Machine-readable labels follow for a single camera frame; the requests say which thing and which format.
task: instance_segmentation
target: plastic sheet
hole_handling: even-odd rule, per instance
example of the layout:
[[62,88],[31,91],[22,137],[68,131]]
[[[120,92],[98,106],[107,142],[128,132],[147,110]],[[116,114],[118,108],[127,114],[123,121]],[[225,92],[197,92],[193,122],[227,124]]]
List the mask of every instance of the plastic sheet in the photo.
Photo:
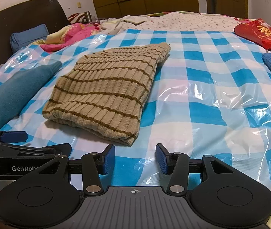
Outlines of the plastic sheet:
[[[82,130],[45,120],[42,108],[57,77],[68,73],[81,56],[106,48],[168,42],[168,59],[156,69],[144,107],[139,137],[127,147],[116,143],[116,163],[103,185],[163,185],[155,146],[192,158],[215,155],[271,190],[271,74],[265,50],[229,32],[158,32],[128,30],[116,36],[91,36],[47,54],[38,46],[20,50],[0,69],[0,85],[18,70],[60,60],[63,68],[3,130],[25,130],[26,145],[70,143],[70,158],[102,152],[111,143]],[[200,183],[190,175],[189,189]],[[72,184],[82,189],[81,177]]]

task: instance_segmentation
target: dark wooden headboard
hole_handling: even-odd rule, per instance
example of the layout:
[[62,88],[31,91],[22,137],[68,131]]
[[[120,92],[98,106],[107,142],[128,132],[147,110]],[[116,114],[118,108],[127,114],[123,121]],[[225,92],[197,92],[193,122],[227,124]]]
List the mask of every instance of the dark wooden headboard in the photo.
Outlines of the dark wooden headboard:
[[40,24],[54,33],[69,22],[57,0],[30,0],[0,11],[0,65],[11,56],[10,36]]

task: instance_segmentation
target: red fabric with gold pattern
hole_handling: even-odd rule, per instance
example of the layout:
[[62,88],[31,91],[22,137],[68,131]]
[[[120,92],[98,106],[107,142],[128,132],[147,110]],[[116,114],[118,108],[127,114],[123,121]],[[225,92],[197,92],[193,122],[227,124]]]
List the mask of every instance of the red fabric with gold pattern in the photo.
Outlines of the red fabric with gold pattern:
[[271,26],[262,19],[247,24],[239,24],[234,29],[235,34],[271,51]]

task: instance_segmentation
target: beige knit sweater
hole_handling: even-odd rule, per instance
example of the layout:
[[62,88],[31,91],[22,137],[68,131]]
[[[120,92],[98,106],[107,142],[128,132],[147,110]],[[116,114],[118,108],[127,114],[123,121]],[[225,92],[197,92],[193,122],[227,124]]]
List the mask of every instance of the beige knit sweater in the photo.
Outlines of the beige knit sweater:
[[43,116],[132,145],[156,65],[169,51],[168,44],[160,43],[81,57],[70,73],[57,80]]

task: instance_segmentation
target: metal screw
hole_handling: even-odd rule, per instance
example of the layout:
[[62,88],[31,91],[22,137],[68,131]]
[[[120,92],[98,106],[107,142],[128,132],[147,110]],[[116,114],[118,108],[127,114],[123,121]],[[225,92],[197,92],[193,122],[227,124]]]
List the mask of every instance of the metal screw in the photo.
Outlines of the metal screw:
[[101,190],[101,187],[100,186],[97,186],[97,185],[91,185],[91,186],[88,186],[86,188],[86,191],[88,191],[89,193],[97,193]]
[[184,188],[180,185],[173,185],[169,188],[169,190],[173,193],[181,193],[184,191]]

